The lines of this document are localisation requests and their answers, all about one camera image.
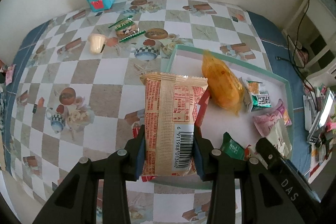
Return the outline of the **small red candy packet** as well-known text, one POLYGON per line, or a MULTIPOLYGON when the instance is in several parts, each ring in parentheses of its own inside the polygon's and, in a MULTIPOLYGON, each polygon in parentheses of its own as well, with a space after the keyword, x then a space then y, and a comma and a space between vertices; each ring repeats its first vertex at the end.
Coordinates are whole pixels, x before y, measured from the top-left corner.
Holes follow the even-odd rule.
POLYGON ((255 145, 249 144, 244 150, 245 160, 248 160, 251 157, 257 158, 258 153, 256 152, 255 145))

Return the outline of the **green milk snack packet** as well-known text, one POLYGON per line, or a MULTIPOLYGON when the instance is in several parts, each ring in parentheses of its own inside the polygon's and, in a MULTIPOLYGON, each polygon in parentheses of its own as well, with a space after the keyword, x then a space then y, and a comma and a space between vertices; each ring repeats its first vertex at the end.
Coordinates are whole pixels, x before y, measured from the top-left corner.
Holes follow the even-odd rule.
POLYGON ((220 150, 233 159, 244 160, 244 148, 236 142, 228 132, 223 134, 223 141, 220 150))

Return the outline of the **pink swiss roll packet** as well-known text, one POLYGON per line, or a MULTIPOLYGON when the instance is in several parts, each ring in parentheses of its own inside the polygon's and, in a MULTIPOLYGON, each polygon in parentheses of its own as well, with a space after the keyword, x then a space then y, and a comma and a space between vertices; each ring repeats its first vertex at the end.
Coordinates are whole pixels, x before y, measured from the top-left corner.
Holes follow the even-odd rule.
POLYGON ((284 120, 284 125, 286 127, 292 125, 288 110, 285 107, 282 99, 278 100, 276 107, 270 113, 254 116, 253 123, 260 135, 262 137, 267 137, 271 131, 271 128, 280 119, 284 120))

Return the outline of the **green white Korean snack packet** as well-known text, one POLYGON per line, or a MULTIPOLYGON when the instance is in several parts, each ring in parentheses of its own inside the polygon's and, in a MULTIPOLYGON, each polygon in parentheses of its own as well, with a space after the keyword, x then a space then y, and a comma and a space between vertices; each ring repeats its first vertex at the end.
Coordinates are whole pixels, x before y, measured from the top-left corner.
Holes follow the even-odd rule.
POLYGON ((268 90, 264 83, 240 78, 245 92, 243 102, 248 113, 271 108, 268 90))

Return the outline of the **yellow bagged cake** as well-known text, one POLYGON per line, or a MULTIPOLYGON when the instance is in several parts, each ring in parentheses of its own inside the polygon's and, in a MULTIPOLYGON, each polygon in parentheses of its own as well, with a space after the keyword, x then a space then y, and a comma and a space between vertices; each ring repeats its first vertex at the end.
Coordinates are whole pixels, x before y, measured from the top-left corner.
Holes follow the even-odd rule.
POLYGON ((217 59, 210 51, 204 51, 202 74, 208 80, 215 104, 238 116, 242 107, 244 88, 226 63, 217 59))

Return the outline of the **orange striped cake packet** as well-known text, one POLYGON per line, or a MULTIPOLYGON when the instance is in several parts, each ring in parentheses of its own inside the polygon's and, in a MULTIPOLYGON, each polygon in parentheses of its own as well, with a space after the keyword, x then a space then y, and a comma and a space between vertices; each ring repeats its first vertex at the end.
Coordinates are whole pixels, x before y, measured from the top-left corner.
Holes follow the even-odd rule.
POLYGON ((206 78, 153 72, 140 77, 145 85, 144 176, 188 176, 192 159, 198 103, 206 78))

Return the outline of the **green edged milk biscuit packet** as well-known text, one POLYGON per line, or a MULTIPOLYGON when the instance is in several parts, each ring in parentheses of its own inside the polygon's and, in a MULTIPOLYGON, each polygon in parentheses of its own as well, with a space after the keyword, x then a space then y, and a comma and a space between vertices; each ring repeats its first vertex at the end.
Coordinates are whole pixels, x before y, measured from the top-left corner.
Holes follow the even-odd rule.
POLYGON ((132 38, 139 37, 146 33, 145 30, 139 29, 138 24, 133 21, 132 15, 120 19, 116 23, 110 25, 108 28, 113 28, 115 30, 120 43, 126 42, 132 38))

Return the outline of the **beige persimmon cake packet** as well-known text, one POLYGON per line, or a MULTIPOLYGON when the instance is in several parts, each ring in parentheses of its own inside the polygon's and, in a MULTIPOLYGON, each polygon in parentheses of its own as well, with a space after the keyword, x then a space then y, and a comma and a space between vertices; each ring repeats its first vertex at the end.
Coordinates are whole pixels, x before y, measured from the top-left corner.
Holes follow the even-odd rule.
POLYGON ((271 128, 266 139, 286 159, 291 157, 292 145, 283 119, 279 119, 271 128))

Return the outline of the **smartphone on stand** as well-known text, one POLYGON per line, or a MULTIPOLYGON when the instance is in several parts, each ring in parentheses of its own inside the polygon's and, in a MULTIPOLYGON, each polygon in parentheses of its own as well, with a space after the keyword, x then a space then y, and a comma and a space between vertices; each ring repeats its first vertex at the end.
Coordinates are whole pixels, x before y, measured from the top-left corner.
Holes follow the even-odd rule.
POLYGON ((309 130, 309 135, 307 137, 307 142, 309 144, 315 144, 317 142, 320 134, 324 131, 327 119, 329 118, 334 102, 334 94, 329 88, 327 88, 325 98, 322 102, 322 108, 317 113, 317 116, 309 130))

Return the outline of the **white phone stand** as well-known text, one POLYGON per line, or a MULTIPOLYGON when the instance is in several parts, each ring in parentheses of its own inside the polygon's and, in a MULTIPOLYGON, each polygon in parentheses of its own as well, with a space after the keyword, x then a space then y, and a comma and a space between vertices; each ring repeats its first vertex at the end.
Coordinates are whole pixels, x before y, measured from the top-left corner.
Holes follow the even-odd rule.
POLYGON ((317 110, 315 104, 310 96, 303 95, 303 109, 305 117, 305 129, 309 131, 313 125, 313 122, 317 116, 317 110))

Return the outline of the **checkered patterned tablecloth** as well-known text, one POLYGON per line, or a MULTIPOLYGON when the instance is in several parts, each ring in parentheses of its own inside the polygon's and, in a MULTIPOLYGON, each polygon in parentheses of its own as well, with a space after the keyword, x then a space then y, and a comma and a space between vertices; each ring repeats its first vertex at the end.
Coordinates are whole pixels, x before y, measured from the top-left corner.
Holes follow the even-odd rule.
POLYGON ((132 133, 126 114, 145 102, 140 77, 165 71, 175 46, 236 57, 287 79, 293 99, 294 165, 310 167, 303 127, 301 80, 286 61, 285 40, 268 19, 229 3, 206 0, 127 0, 109 10, 78 10, 32 30, 15 57, 8 86, 3 134, 8 172, 4 178, 22 222, 30 222, 51 194, 86 156, 104 159, 132 133), (122 18, 146 33, 120 43, 113 28, 122 18), (108 39, 99 54, 88 36, 108 39))

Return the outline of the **small pink sachet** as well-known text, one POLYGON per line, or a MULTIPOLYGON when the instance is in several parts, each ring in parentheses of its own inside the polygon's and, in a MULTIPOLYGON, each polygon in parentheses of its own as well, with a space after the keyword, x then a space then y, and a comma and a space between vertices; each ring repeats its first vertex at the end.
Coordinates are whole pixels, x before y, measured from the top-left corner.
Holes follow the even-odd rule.
POLYGON ((13 82, 15 67, 16 67, 15 64, 7 67, 6 77, 5 77, 5 85, 6 86, 8 86, 9 84, 11 84, 13 82))

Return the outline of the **white lattice shelf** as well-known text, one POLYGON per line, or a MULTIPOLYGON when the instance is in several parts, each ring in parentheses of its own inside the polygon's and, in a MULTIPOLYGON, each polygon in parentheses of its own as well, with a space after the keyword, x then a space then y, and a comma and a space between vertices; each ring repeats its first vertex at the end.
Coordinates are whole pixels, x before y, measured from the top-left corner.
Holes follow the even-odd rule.
POLYGON ((303 0, 282 34, 307 80, 335 85, 335 0, 303 0))

